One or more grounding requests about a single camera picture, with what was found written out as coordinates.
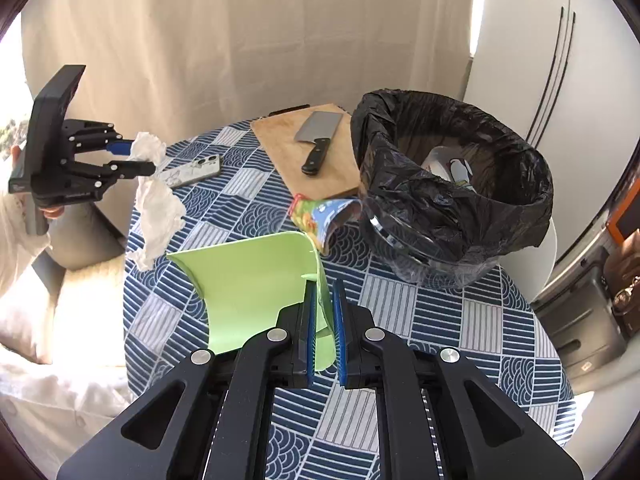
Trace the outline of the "white tissue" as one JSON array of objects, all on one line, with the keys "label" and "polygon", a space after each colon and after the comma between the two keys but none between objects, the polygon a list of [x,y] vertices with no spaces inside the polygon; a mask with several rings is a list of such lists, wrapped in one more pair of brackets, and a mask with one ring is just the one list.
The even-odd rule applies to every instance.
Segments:
[{"label": "white tissue", "polygon": [[127,252],[140,272],[154,268],[168,247],[171,237],[184,226],[186,207],[171,188],[158,176],[158,168],[166,155],[166,144],[154,134],[140,131],[131,145],[130,162],[152,162],[155,169],[149,177],[138,177],[134,209],[139,214],[143,247]]}]

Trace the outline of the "red green snack bag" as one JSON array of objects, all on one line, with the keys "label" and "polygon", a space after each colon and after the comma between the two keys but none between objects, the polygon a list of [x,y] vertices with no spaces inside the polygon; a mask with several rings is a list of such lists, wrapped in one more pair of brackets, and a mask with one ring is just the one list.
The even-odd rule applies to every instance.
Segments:
[{"label": "red green snack bag", "polygon": [[311,200],[303,194],[296,194],[288,208],[288,216],[294,226],[326,256],[330,252],[333,233],[349,220],[358,219],[361,211],[361,202],[356,198]]}]

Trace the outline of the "pink cartoon snack bag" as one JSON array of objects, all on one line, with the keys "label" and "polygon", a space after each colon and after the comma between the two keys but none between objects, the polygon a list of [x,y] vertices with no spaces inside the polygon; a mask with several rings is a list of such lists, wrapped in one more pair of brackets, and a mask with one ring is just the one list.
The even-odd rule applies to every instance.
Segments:
[{"label": "pink cartoon snack bag", "polygon": [[473,171],[470,164],[460,153],[449,146],[436,146],[421,164],[421,168],[442,180],[453,183],[460,188],[474,192],[472,185]]}]

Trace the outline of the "clear plastic trash bin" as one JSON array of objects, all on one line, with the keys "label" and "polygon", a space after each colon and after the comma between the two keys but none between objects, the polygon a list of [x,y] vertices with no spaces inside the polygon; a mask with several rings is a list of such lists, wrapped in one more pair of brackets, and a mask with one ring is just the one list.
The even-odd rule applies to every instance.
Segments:
[{"label": "clear plastic trash bin", "polygon": [[498,258],[457,260],[434,238],[386,214],[372,198],[361,201],[358,220],[372,252],[402,280],[426,288],[462,289],[498,266]]}]

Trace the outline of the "black trash bag liner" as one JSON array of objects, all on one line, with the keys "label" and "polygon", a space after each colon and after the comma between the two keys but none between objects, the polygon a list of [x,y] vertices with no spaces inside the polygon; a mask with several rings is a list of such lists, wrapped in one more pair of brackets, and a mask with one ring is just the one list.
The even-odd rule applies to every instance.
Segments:
[{"label": "black trash bag liner", "polygon": [[544,240],[549,166],[484,110],[382,89],[362,97],[350,128],[363,205],[413,252],[480,264]]}]

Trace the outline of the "white smartphone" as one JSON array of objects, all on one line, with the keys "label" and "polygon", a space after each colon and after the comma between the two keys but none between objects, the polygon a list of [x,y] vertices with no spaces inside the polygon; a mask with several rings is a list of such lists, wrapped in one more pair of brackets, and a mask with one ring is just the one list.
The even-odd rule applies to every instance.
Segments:
[{"label": "white smartphone", "polygon": [[201,180],[217,177],[221,173],[221,156],[218,154],[192,160],[187,164],[166,169],[157,179],[168,188],[181,188]]}]

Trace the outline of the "beige curtain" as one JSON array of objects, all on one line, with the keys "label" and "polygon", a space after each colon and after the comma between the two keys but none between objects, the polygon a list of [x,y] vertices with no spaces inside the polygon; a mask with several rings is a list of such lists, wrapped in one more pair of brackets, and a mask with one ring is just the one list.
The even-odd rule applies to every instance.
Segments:
[{"label": "beige curtain", "polygon": [[68,114],[175,143],[299,104],[353,110],[382,88],[460,98],[472,0],[28,0],[38,92],[85,66]]}]

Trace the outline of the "blue patterned tablecloth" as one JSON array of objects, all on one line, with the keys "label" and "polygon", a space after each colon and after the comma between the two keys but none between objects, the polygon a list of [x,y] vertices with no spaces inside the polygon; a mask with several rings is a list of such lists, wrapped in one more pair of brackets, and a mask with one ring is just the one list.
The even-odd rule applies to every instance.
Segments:
[{"label": "blue patterned tablecloth", "polygon": [[[175,168],[219,155],[213,177],[178,189],[186,207],[171,252],[291,229],[292,197],[247,122],[170,144],[163,164]],[[401,281],[372,255],[355,223],[332,237],[323,261],[349,300],[371,310],[375,323],[411,347],[458,349],[555,440],[576,428],[576,404],[561,361],[530,305],[505,270],[495,268],[464,289]],[[130,390],[149,386],[208,336],[207,315],[175,263],[155,261],[142,272],[126,266],[124,349]],[[276,395],[266,475],[270,479],[375,479],[378,432],[374,395],[341,388],[333,370],[308,390]]]}]

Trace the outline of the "white cushion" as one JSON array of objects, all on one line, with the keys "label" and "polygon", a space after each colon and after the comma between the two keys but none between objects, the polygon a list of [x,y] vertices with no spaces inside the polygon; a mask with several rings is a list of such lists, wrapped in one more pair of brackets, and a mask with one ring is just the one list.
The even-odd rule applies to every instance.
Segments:
[{"label": "white cushion", "polygon": [[124,281],[116,256],[66,271],[56,297],[27,269],[1,298],[1,416],[44,478],[134,400]]}]

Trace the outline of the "white round chair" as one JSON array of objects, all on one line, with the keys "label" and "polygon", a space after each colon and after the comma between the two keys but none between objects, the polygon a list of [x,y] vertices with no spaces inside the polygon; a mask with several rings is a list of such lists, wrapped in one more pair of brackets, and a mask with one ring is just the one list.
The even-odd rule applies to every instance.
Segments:
[{"label": "white round chair", "polygon": [[525,247],[499,259],[500,266],[522,296],[532,302],[547,285],[558,251],[555,225],[550,220],[544,240],[538,247]]}]

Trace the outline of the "black suitcase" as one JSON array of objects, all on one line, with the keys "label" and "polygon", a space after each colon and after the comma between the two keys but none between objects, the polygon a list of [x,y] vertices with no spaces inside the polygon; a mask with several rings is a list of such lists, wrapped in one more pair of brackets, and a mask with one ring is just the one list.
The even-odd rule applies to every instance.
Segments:
[{"label": "black suitcase", "polygon": [[534,312],[571,380],[605,366],[627,348],[603,277],[607,258],[606,249],[597,248],[580,260],[558,287],[533,303]]}]

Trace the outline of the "wooden cutting board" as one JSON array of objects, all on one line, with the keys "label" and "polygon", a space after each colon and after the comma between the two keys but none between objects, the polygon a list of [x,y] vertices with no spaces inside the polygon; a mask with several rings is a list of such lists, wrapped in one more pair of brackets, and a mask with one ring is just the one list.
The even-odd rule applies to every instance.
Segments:
[{"label": "wooden cutting board", "polygon": [[[313,112],[337,113],[341,122],[318,174],[308,176],[302,167],[314,148],[314,142],[296,141],[295,136]],[[351,121],[351,114],[331,103],[258,118],[250,123],[250,128],[292,195],[303,194],[311,200],[325,200],[352,195],[358,190],[360,172],[352,151]]]}]

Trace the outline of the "brown leather handbag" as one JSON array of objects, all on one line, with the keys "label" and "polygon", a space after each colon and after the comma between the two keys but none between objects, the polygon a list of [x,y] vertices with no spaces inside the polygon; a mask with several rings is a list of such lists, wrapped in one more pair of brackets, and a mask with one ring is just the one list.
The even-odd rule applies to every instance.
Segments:
[{"label": "brown leather handbag", "polygon": [[634,336],[639,331],[638,230],[606,259],[603,274],[612,296],[614,318],[628,337]]}]

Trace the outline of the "orange Philips box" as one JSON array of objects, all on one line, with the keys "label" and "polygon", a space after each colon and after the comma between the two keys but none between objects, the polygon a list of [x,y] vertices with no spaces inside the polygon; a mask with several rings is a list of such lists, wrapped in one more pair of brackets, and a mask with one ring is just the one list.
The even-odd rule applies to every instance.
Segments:
[{"label": "orange Philips box", "polygon": [[640,197],[638,194],[626,197],[608,219],[608,232],[617,245],[640,228]]}]

